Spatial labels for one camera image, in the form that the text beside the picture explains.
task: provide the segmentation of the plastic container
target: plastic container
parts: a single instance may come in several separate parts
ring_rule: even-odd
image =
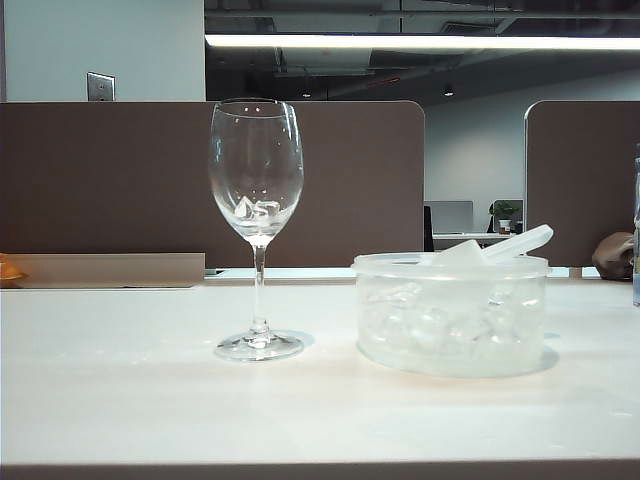
[[[640,307],[640,143],[636,144],[636,192],[633,215],[633,304]]]
[[[453,377],[542,368],[547,260],[418,265],[434,253],[356,257],[358,348],[389,367]]]

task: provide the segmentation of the wall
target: wall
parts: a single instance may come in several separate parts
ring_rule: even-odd
[[[0,102],[7,100],[4,63],[4,0],[0,0]]]
[[[203,100],[203,0],[4,0],[8,101]]]
[[[640,70],[425,107],[425,199],[473,200],[486,231],[493,200],[524,196],[524,116],[540,100],[640,100]]]

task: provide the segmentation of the ceiling pipe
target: ceiling pipe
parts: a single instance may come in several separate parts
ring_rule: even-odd
[[[346,11],[327,12],[326,10],[205,10],[205,18],[235,17],[235,18],[271,18],[271,17],[307,17],[307,16],[337,16],[340,18],[384,18],[400,19],[414,17],[429,17],[443,19],[491,18],[501,19],[539,19],[539,20],[640,20],[640,12],[520,12],[520,11],[488,11],[488,10],[380,10],[380,11]]]

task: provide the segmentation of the desk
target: desk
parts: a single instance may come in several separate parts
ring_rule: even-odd
[[[477,240],[478,243],[499,242],[513,237],[515,233],[502,235],[500,233],[434,233],[434,240],[457,240],[464,242],[466,240]]]
[[[267,288],[273,326],[307,334],[301,355],[214,357],[251,299],[206,283],[2,291],[3,478],[639,478],[628,283],[549,279],[559,361],[503,379],[372,363],[344,284]]]

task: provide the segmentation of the cubicle partition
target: cubicle partition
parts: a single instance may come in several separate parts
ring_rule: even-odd
[[[555,235],[532,252],[554,266],[591,265],[598,243],[633,232],[640,102],[544,101],[526,118],[526,228]]]
[[[269,266],[347,266],[423,247],[424,114],[413,102],[294,103],[305,185]],[[214,103],[0,105],[0,251],[205,252],[249,266],[209,191]]]

